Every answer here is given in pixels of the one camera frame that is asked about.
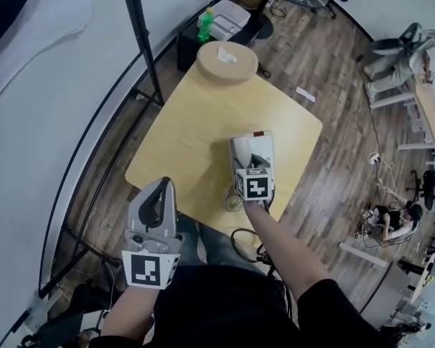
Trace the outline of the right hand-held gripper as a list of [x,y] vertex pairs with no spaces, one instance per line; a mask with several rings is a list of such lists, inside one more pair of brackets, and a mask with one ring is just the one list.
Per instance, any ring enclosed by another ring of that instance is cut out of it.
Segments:
[[233,188],[244,201],[271,202],[274,197],[273,168],[265,158],[252,154],[248,167],[232,156]]

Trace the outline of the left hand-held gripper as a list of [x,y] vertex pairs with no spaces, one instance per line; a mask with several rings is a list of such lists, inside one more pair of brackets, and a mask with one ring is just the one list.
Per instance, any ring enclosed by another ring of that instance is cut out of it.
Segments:
[[181,257],[183,237],[177,233],[175,185],[160,178],[141,190],[128,207],[122,251],[129,286],[166,289]]

